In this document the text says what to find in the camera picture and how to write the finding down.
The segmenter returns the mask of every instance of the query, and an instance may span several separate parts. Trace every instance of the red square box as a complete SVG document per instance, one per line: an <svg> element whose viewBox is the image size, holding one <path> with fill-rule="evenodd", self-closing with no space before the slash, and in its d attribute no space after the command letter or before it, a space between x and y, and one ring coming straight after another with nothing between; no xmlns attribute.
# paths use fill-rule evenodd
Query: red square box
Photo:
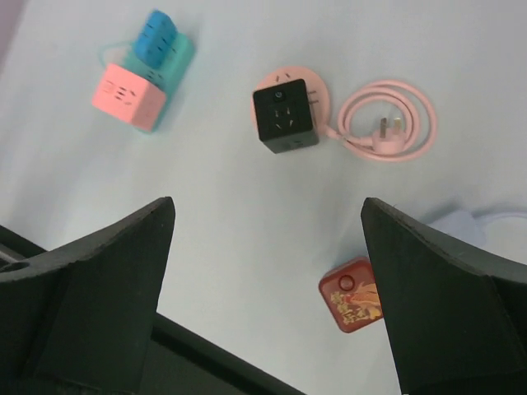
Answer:
<svg viewBox="0 0 527 395"><path fill-rule="evenodd" d="M345 333L383 318L373 270L366 257L355 258L328 272L320 280L319 290Z"/></svg>

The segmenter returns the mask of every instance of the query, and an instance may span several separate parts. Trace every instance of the electrical outlet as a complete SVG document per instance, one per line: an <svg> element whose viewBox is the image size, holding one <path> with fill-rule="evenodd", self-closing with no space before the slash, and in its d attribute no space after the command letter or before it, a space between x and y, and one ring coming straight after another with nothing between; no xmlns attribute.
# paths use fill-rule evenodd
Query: electrical outlet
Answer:
<svg viewBox="0 0 527 395"><path fill-rule="evenodd" d="M275 154L319 142L304 80L256 91L254 111L260 141Z"/></svg>
<svg viewBox="0 0 527 395"><path fill-rule="evenodd" d="M319 134L323 134L323 127L329 124L331 115L331 100L329 99L328 87L316 74L309 68L290 66L282 67L266 76L257 86L256 90L268 88L270 86L280 85L285 82L304 80L309 98L313 124ZM256 124L256 114L254 112L254 103L251 101L251 117Z"/></svg>
<svg viewBox="0 0 527 395"><path fill-rule="evenodd" d="M136 56L133 50L128 51L127 55L124 57L122 63L123 68L151 82L166 94L165 105L152 130L156 130L159 127L165 112L170 106L171 99L177 91L190 62L192 61L194 52L195 49L192 41L186 35L179 33L175 37L174 43L170 46L165 61L157 70L148 67Z"/></svg>
<svg viewBox="0 0 527 395"><path fill-rule="evenodd" d="M91 103L136 128L151 131L166 102L166 94L146 79L109 64Z"/></svg>
<svg viewBox="0 0 527 395"><path fill-rule="evenodd" d="M169 54L177 33L170 17L155 10L142 28L133 46L133 52L148 67L158 69Z"/></svg>

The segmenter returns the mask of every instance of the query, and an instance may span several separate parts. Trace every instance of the pink round base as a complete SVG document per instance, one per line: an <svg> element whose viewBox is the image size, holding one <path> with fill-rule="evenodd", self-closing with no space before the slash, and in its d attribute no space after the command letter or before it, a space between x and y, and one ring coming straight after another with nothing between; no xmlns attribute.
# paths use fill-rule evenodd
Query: pink round base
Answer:
<svg viewBox="0 0 527 395"><path fill-rule="evenodd" d="M318 74L309 68L290 66L282 67L266 76L257 86L256 91L270 86L280 85L289 81L304 80L307 87L307 95L310 99L311 114L313 124L318 132L321 127L329 123L331 112L331 101L329 99L328 87ZM256 115L254 114L254 103L250 101L251 118L256 125Z"/></svg>

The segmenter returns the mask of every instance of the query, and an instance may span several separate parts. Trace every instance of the white backdrop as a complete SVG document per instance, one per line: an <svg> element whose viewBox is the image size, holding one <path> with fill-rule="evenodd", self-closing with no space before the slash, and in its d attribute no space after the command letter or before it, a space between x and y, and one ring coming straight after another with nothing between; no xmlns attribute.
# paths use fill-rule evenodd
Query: white backdrop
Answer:
<svg viewBox="0 0 527 395"><path fill-rule="evenodd" d="M367 196L420 219L525 205L527 3L500 4L31 0L0 77L0 223L52 249L170 195L160 313L309 395L395 395L384 322L340 333L317 284L365 252ZM97 50L133 38L154 7L197 54L163 130L147 136L93 109L91 95ZM250 95L290 64L326 80L333 126L358 87L412 82L436 106L436 145L404 164L330 141L275 156L251 125ZM493 248L527 262L508 236L527 225L496 226Z"/></svg>

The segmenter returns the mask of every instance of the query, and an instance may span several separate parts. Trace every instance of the teal power strip cube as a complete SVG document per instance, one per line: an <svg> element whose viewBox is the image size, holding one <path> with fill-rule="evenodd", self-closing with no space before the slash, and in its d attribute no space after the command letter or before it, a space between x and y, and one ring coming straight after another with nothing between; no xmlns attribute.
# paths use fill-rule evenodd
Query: teal power strip cube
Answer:
<svg viewBox="0 0 527 395"><path fill-rule="evenodd" d="M179 33L171 45L165 61L158 69L148 67L139 59L133 49L130 49L125 56L121 66L140 77L147 79L166 94L165 106L161 110L156 125L152 129L154 132L160 125L163 116L170 107L172 97L178 89L187 68L194 57L195 48L192 41Z"/></svg>

